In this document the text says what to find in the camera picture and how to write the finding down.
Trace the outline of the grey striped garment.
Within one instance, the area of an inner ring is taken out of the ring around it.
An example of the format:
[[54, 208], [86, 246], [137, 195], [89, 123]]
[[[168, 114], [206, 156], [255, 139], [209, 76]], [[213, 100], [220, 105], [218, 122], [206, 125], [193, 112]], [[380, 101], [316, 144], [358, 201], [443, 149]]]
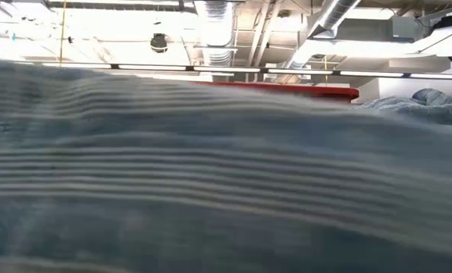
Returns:
[[452, 98], [0, 61], [0, 273], [452, 273]]

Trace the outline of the red plastic laundry bin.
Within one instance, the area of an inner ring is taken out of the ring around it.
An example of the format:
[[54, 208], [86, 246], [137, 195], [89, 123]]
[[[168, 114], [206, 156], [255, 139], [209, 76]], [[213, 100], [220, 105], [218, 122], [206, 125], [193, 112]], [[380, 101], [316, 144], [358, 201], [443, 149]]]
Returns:
[[281, 85], [273, 83], [243, 83], [243, 82], [203, 82], [198, 84], [223, 86], [230, 88], [247, 88], [263, 90], [271, 93], [293, 94], [319, 99], [331, 99], [339, 102], [351, 103], [359, 98], [359, 90], [350, 87]]

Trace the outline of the ceiling light strip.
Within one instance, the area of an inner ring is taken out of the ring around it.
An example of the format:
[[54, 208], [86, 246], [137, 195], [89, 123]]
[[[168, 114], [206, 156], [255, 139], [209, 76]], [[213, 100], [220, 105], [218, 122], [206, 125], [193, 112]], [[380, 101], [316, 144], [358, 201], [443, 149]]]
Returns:
[[111, 64], [87, 64], [87, 63], [40, 63], [47, 67], [65, 67], [65, 68], [78, 68], [78, 69], [111, 69]]
[[261, 68], [255, 67], [205, 67], [194, 66], [194, 71], [200, 72], [221, 72], [221, 73], [261, 73]]
[[187, 66], [176, 65], [118, 64], [118, 68], [139, 71], [187, 71]]
[[350, 77], [403, 77], [404, 73], [375, 72], [375, 71], [340, 71], [341, 76]]
[[452, 74], [411, 74], [413, 79], [452, 80]]
[[334, 72], [330, 70], [311, 70], [311, 69], [283, 69], [283, 68], [268, 68], [267, 74], [296, 74], [296, 75], [332, 75]]

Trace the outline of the black ceiling dome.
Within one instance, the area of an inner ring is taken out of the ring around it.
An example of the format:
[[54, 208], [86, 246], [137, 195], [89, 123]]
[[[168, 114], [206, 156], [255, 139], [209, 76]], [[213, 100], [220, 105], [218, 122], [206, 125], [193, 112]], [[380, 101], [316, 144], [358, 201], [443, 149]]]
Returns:
[[164, 33], [154, 33], [150, 40], [150, 48], [156, 53], [165, 53], [168, 50], [166, 35]]

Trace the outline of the ribbed silver ceiling duct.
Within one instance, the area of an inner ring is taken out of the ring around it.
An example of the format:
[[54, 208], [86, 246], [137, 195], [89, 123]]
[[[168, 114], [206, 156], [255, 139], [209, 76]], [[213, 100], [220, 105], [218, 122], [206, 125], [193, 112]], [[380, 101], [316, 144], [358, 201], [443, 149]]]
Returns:
[[233, 42], [234, 12], [233, 2], [194, 1], [199, 17], [201, 40], [205, 48], [202, 50], [205, 65], [231, 66]]

